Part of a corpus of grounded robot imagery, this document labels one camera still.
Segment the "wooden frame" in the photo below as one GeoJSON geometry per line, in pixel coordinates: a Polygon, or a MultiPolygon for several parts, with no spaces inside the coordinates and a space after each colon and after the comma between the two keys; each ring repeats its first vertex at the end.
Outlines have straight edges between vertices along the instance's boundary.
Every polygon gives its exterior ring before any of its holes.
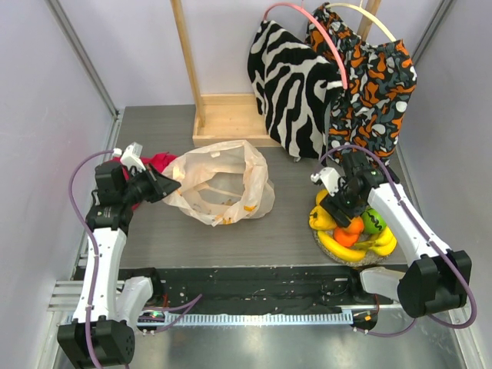
{"type": "MultiPolygon", "coordinates": [[[[381,0],[368,0],[366,10],[376,14],[381,0]]],[[[280,146],[268,135],[263,116],[258,114],[253,94],[202,95],[194,68],[188,30],[181,0],[171,0],[184,62],[190,79],[196,115],[193,127],[195,146],[206,146],[222,141],[246,139],[257,147],[280,146]]],[[[363,39],[369,34],[372,22],[362,18],[359,26],[363,39]]]]}

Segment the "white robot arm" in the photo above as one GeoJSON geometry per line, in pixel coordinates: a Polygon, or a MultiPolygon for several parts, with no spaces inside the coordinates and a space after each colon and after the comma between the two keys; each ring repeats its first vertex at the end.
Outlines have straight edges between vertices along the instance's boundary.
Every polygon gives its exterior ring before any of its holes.
{"type": "Polygon", "coordinates": [[[95,169],[97,203],[85,219],[95,236],[98,254],[89,239],[88,263],[81,297],[71,324],[60,326],[58,342],[74,367],[94,367],[86,344],[86,323],[90,341],[104,366],[128,364],[135,352],[138,316],[149,301],[162,298],[164,288],[154,268],[133,270],[117,296],[118,271],[133,216],[132,206],[143,201],[156,202],[180,187],[140,159],[141,146],[129,145],[124,152],[115,150],[120,162],[106,161],[95,169]],[[95,286],[92,302],[94,270],[95,286]],[[90,322],[86,322],[88,309],[90,322]]]}
{"type": "Polygon", "coordinates": [[[371,206],[392,230],[409,266],[406,273],[384,267],[365,268],[359,274],[362,288],[367,293],[399,301],[411,317],[464,306],[466,292],[434,247],[452,260],[468,283],[471,260],[466,252],[452,251],[436,236],[411,205],[401,184],[395,185],[397,197],[383,173],[369,165],[364,153],[346,154],[343,162],[344,177],[334,168],[323,168],[311,176],[314,183],[328,190],[320,205],[341,227],[347,227],[350,219],[371,206]],[[424,238],[422,230],[430,241],[424,238]]]}

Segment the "pink hoop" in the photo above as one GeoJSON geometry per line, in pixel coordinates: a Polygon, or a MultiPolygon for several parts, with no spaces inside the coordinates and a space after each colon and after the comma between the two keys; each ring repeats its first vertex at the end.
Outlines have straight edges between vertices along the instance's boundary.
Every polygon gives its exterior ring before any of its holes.
{"type": "Polygon", "coordinates": [[[341,73],[341,84],[342,84],[344,90],[346,90],[348,88],[348,83],[347,83],[347,72],[345,71],[344,63],[341,60],[340,54],[338,53],[338,50],[337,50],[337,47],[334,45],[330,36],[328,36],[328,33],[324,30],[324,28],[320,25],[320,23],[311,14],[309,14],[306,10],[304,10],[304,8],[302,8],[299,5],[292,4],[290,2],[277,2],[277,3],[273,4],[264,13],[264,16],[263,16],[264,21],[267,20],[267,16],[268,16],[269,11],[272,10],[273,8],[277,7],[277,6],[288,6],[290,8],[297,10],[301,14],[305,15],[307,17],[307,19],[309,19],[309,21],[313,25],[316,26],[318,31],[323,36],[324,40],[328,43],[328,46],[330,47],[330,50],[331,50],[333,56],[335,57],[335,61],[337,62],[337,65],[338,65],[338,67],[340,69],[340,73],[341,73]]]}

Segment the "fruit bowl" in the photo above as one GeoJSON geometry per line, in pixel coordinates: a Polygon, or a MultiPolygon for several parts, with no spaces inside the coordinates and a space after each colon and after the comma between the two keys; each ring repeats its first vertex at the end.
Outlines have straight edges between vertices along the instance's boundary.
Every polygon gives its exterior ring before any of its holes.
{"type": "Polygon", "coordinates": [[[317,194],[316,206],[309,215],[314,239],[326,255],[338,263],[360,267],[379,264],[394,251],[397,240],[374,209],[369,208],[362,217],[354,218],[348,228],[339,228],[320,206],[326,195],[326,190],[317,194]]]}

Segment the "plastic bag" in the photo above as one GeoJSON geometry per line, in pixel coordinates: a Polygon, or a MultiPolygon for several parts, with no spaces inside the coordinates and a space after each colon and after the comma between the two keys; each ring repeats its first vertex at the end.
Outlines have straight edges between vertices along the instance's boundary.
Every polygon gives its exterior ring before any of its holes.
{"type": "Polygon", "coordinates": [[[181,183],[166,204],[210,224],[261,218],[274,205],[267,162],[248,141],[226,141],[197,148],[173,160],[162,172],[181,183]]]}

